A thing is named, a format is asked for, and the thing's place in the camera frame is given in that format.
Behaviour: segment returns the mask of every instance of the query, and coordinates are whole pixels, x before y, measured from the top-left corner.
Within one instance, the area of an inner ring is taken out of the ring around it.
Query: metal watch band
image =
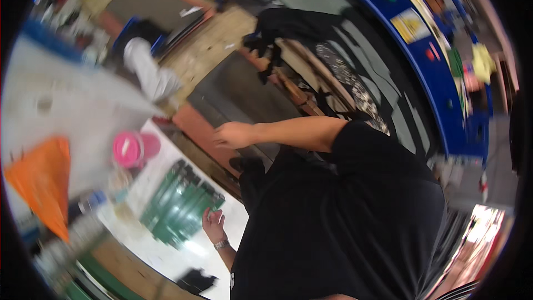
[[[219,250],[219,249],[225,248],[225,247],[227,247],[229,245],[230,245],[230,241],[224,240],[224,241],[220,241],[220,242],[215,243],[213,245],[213,247],[215,247],[216,250]]]

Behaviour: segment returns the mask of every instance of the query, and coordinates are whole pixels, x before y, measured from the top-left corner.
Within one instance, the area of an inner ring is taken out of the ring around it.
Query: yellow object
[[[472,44],[472,55],[474,74],[480,81],[490,84],[490,75],[496,72],[496,63],[490,57],[489,50],[485,44]]]
[[[412,8],[408,8],[393,17],[391,23],[407,44],[431,35],[431,31],[424,23],[424,20]]]

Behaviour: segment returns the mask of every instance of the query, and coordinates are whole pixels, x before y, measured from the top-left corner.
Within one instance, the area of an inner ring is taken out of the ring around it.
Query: wooden board
[[[147,300],[154,299],[165,278],[109,237],[92,251],[92,255],[115,278],[131,291]]]
[[[346,106],[349,111],[356,110],[356,103],[348,91],[341,85],[330,70],[302,43],[295,40],[284,40],[288,49],[295,52],[312,68],[316,76],[330,87],[330,90],[339,96],[339,100]]]
[[[163,110],[172,115],[177,105],[184,104],[195,86],[230,53],[240,48],[243,36],[255,29],[256,19],[237,5],[216,14],[162,61],[175,70],[183,86],[171,96]]]
[[[170,280],[167,281],[163,288],[160,290],[160,295],[157,298],[157,300],[201,300],[204,298],[200,298],[199,296],[190,294],[186,290],[181,289],[178,285],[171,282]]]
[[[195,165],[205,172],[211,179],[219,184],[224,190],[228,191],[231,196],[240,200],[239,185],[230,179],[227,172],[216,163],[209,155],[207,155],[201,148],[193,143],[190,138],[183,134],[175,134],[169,139],[176,144],[184,155],[186,155]]]

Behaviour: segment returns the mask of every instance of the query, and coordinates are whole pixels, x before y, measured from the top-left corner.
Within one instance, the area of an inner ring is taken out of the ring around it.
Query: yellow sticker
[[[426,26],[426,23],[412,8],[393,17],[391,23],[407,44],[431,35],[431,31],[428,26]]]

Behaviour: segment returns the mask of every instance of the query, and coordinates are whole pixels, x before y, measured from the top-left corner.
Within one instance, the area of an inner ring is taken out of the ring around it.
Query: wall
[[[129,82],[103,69],[77,66],[26,37],[13,49],[2,95],[2,167],[51,135],[70,142],[69,197],[107,182],[111,144],[121,130],[139,129],[162,112]],[[15,217],[29,214],[7,184]]]

